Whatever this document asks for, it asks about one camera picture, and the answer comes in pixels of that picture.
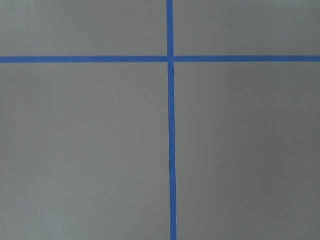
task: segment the blue line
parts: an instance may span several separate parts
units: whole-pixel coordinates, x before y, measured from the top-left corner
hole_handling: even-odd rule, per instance
[[[177,240],[174,3],[166,0],[168,61],[170,239]]]
[[[320,62],[320,56],[290,55],[225,55],[225,56],[175,56],[179,63],[250,63],[250,62]]]
[[[0,64],[166,63],[167,56],[1,56]]]

